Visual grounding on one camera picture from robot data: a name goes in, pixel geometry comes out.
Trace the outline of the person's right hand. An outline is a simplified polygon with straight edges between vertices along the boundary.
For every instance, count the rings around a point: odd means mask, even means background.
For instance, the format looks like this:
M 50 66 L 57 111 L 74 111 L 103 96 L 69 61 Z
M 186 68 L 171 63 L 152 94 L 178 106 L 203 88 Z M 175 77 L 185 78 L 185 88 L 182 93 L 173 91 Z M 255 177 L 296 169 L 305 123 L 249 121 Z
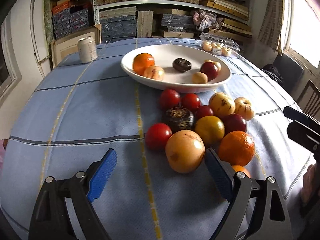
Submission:
M 300 198 L 303 205 L 306 205 L 311 199 L 311 195 L 316 186 L 313 185 L 316 178 L 316 164 L 308 166 L 307 172 L 303 176 L 303 187 L 300 191 Z

